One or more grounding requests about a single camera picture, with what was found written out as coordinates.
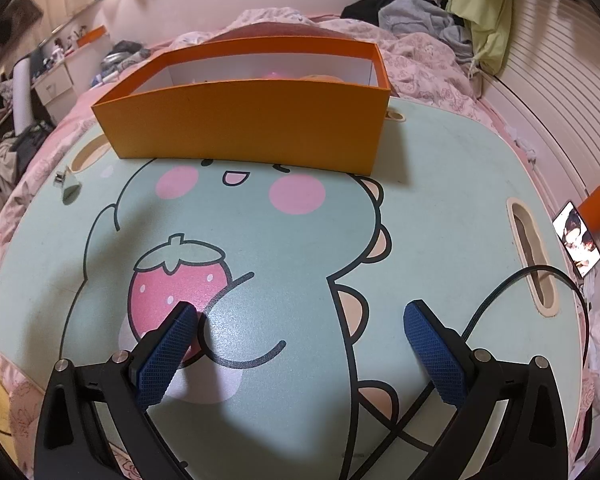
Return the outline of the grey clothes pile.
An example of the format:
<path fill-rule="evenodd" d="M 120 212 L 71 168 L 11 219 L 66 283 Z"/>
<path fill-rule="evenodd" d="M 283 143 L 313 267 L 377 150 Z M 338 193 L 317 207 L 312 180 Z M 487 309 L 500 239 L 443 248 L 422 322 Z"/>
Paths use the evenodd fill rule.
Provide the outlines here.
<path fill-rule="evenodd" d="M 379 27 L 394 36 L 428 34 L 452 49 L 456 62 L 469 64 L 474 57 L 471 36 L 464 20 L 429 0 L 393 0 L 378 12 Z"/>

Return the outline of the orange cardboard box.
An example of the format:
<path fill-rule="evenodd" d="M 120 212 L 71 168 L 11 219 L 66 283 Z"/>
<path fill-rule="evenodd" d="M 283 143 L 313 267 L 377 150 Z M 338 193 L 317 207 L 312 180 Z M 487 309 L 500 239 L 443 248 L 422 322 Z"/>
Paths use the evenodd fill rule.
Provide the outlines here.
<path fill-rule="evenodd" d="M 275 72 L 287 79 L 265 79 Z M 121 158 L 370 174 L 391 88 L 376 44 L 236 38 L 162 52 L 92 107 Z"/>

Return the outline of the white bedside cabinet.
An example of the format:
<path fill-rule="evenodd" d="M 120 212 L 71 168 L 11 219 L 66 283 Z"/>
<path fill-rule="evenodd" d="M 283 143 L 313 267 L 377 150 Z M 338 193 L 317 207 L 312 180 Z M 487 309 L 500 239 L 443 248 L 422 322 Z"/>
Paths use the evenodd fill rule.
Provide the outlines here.
<path fill-rule="evenodd" d="M 91 88 L 100 73 L 105 53 L 84 47 L 48 70 L 33 84 L 54 124 L 59 124 L 76 105 L 78 97 Z"/>

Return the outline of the green hanging cloth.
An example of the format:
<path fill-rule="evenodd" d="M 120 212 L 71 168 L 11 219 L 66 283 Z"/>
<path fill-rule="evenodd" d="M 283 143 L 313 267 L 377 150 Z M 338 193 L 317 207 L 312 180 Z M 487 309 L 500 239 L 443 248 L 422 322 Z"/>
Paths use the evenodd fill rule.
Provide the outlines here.
<path fill-rule="evenodd" d="M 512 30 L 513 0 L 449 0 L 446 10 L 469 28 L 474 49 L 471 64 L 496 75 L 503 67 Z"/>

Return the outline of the smartphone with lit screen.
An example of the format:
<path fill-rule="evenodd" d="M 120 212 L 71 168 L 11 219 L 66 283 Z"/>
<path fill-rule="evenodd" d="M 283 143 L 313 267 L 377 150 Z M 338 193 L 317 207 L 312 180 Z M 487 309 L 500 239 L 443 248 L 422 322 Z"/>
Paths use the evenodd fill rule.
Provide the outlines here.
<path fill-rule="evenodd" d="M 584 280 L 600 262 L 600 250 L 591 230 L 571 200 L 565 203 L 553 219 L 553 226 L 577 276 Z"/>

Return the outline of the pink floral duvet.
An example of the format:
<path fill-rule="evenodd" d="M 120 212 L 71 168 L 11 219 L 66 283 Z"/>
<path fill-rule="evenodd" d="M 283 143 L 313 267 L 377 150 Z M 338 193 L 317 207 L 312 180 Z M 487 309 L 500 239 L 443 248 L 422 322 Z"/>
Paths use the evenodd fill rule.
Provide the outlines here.
<path fill-rule="evenodd" d="M 370 174 L 121 158 L 93 105 L 162 52 L 249 37 L 376 44 L 391 94 Z M 61 201 L 67 166 L 81 182 Z M 538 190 L 452 50 L 356 21 L 181 36 L 84 93 L 0 215 L 0 373 L 12 470 L 34 476 L 54 366 L 131 351 L 182 301 L 193 342 L 147 413 L 187 479 L 414 479 L 456 408 L 404 332 L 426 302 L 471 349 L 553 370 L 568 440 L 583 304 Z"/>

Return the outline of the pink heart-shaped case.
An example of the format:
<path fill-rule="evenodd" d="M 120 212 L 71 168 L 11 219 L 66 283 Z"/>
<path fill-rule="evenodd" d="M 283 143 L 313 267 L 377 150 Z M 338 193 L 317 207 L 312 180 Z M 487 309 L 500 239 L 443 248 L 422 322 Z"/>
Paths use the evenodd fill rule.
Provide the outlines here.
<path fill-rule="evenodd" d="M 271 72 L 263 76 L 265 79 L 287 79 L 289 76 L 285 74 Z"/>

